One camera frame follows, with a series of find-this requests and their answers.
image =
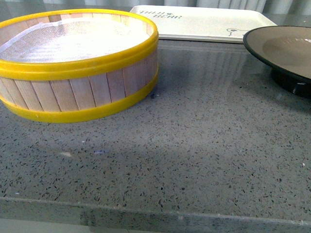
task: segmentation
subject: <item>bamboo slat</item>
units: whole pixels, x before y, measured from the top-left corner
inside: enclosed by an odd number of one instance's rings
[[[43,111],[39,99],[33,88],[33,85],[31,84],[31,81],[15,80],[15,83],[21,95],[23,96],[28,108],[30,110]]]
[[[137,62],[136,66],[136,82],[138,86],[138,90],[141,90],[146,85],[146,67],[145,67],[145,59]]]
[[[51,81],[51,85],[62,112],[79,110],[69,80]]]
[[[7,79],[7,78],[1,78],[1,80],[4,86],[6,87],[6,89],[8,90],[8,92],[10,93],[15,104],[19,107],[28,109],[28,106],[23,96],[21,95],[18,87],[16,86],[15,81],[13,79]]]
[[[122,70],[118,69],[107,73],[111,102],[121,100],[125,97]]]
[[[49,16],[49,21],[52,22],[58,22],[61,21],[62,17],[60,15],[54,15],[54,16]]]
[[[72,79],[70,80],[70,84],[79,110],[95,108],[95,101],[88,77]]]
[[[5,100],[9,101],[10,103],[15,104],[12,96],[10,95],[8,89],[6,89],[4,83],[2,82],[2,77],[0,77],[0,95],[2,96],[2,98],[4,98]]]
[[[12,39],[17,34],[26,30],[28,27],[26,21],[18,22],[0,29],[0,46]]]
[[[138,91],[136,80],[136,65],[130,65],[122,69],[124,79],[125,95],[129,96]]]
[[[49,81],[32,81],[34,90],[45,112],[60,112],[57,99]]]
[[[91,83],[93,97],[96,106],[102,106],[111,103],[109,86],[106,74],[90,76],[89,81]]]

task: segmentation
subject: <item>bowl rim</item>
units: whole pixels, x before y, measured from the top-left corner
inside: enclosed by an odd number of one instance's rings
[[[136,46],[95,58],[56,63],[24,63],[0,59],[0,76],[29,81],[54,81],[99,75],[136,63],[150,55],[157,48],[159,35],[156,24],[144,16],[119,10],[71,9],[48,11],[0,22],[0,28],[29,19],[74,13],[102,13],[129,16],[146,22],[154,31],[148,39]]]
[[[311,30],[310,27],[303,27],[303,26],[265,26],[265,27],[260,27],[260,28],[255,28],[255,29],[252,29],[250,31],[248,31],[244,37],[243,37],[243,43],[244,43],[244,46],[245,48],[254,56],[256,57],[258,60],[262,61],[263,63],[265,63],[266,65],[270,66],[272,69],[275,69],[276,71],[279,71],[285,75],[289,75],[293,78],[296,78],[300,81],[303,81],[303,82],[306,82],[306,83],[311,83],[311,79],[310,78],[307,78],[303,75],[300,75],[296,72],[293,72],[293,71],[290,71],[284,67],[281,67],[271,61],[269,61],[268,59],[266,59],[265,57],[261,56],[260,54],[258,54],[253,48],[252,46],[248,43],[247,41],[247,38],[249,36],[249,34],[251,34],[252,32],[254,31],[257,31],[257,30],[261,30],[261,29],[264,29],[264,28],[280,28],[280,27],[283,27],[283,28],[307,28],[309,30]]]

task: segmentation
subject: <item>countertop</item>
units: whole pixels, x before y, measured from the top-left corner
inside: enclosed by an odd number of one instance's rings
[[[310,232],[311,100],[243,45],[161,40],[133,107],[48,124],[0,104],[0,218],[162,232]]]

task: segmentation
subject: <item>floor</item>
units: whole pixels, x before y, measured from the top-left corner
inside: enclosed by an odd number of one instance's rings
[[[152,233],[127,229],[88,227],[49,222],[0,219],[1,233]]]

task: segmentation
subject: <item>tray logo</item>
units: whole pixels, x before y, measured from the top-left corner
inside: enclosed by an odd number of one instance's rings
[[[157,11],[140,11],[140,14],[153,15],[154,18],[181,18],[182,16],[176,16],[173,13],[157,12]]]

